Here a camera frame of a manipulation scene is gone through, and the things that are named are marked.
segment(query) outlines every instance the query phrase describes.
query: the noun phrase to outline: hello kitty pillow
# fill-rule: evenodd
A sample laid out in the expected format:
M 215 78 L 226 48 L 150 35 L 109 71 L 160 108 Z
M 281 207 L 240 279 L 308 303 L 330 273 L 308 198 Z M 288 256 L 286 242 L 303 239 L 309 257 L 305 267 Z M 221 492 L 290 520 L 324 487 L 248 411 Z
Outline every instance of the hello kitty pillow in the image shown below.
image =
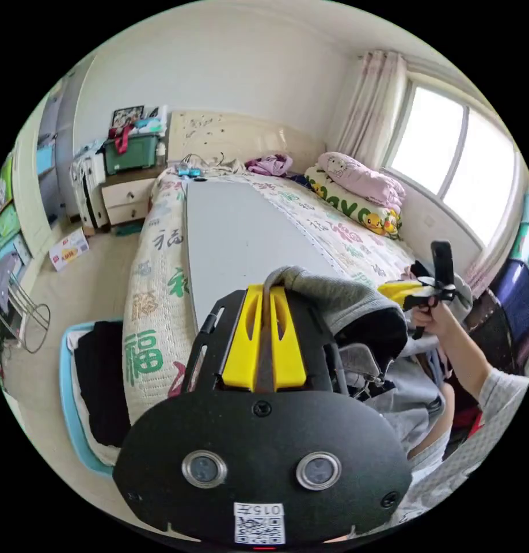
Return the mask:
M 336 151 L 322 154 L 318 158 L 318 165 L 345 190 L 378 206 L 393 209 L 400 215 L 406 192 L 395 179 Z

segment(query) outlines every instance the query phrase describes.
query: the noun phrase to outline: screw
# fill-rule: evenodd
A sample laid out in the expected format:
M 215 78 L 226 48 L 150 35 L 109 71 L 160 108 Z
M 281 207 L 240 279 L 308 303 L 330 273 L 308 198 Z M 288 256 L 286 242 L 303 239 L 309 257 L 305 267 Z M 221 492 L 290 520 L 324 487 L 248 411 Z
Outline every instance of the screw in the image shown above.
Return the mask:
M 271 412 L 272 406 L 262 399 L 253 405 L 253 413 L 257 416 L 268 416 Z
M 381 507 L 390 509 L 398 500 L 398 492 L 390 491 L 382 500 Z

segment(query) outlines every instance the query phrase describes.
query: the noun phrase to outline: white curtain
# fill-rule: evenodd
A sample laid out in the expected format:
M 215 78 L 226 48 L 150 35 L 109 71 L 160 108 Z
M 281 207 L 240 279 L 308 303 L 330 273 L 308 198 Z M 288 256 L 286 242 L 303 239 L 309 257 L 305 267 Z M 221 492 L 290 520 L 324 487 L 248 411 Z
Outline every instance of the white curtain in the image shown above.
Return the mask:
M 378 170 L 387 153 L 401 109 L 406 87 L 406 62 L 396 52 L 374 50 L 366 53 L 357 66 L 356 86 L 348 94 L 336 119 L 342 121 L 332 129 L 331 149 Z
M 496 233 L 479 258 L 470 266 L 466 282 L 475 298 L 478 298 L 493 282 L 502 269 L 516 240 L 522 219 L 523 200 L 529 187 L 529 171 L 521 154 L 517 155 L 517 178 L 508 198 L 508 209 L 498 225 Z

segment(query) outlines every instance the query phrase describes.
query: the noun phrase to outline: camera lens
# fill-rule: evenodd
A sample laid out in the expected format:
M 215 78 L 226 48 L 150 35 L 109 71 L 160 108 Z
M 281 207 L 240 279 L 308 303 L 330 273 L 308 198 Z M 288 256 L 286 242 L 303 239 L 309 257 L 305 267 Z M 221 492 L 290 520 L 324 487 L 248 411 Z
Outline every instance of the camera lens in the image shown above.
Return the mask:
M 224 482 L 226 463 L 210 451 L 198 450 L 190 453 L 182 462 L 184 478 L 198 488 L 214 488 Z
M 339 459 L 323 451 L 310 453 L 305 456 L 296 469 L 296 478 L 301 486 L 307 490 L 326 490 L 335 484 L 341 476 Z

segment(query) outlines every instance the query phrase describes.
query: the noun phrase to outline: pillow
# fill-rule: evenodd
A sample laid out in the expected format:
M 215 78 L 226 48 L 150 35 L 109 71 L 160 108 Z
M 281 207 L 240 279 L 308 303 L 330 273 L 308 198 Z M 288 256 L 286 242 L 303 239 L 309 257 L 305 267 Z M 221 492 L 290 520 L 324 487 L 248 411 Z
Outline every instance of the pillow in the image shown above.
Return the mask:
M 347 191 L 378 206 L 393 209 L 400 215 L 406 192 L 395 179 L 372 171 L 352 157 L 334 151 L 322 154 L 318 158 L 318 165 Z
M 398 231 L 401 222 L 394 210 L 377 206 L 364 198 L 351 194 L 327 176 L 318 164 L 305 171 L 305 178 L 312 190 L 335 207 L 337 211 L 380 236 L 399 238 Z

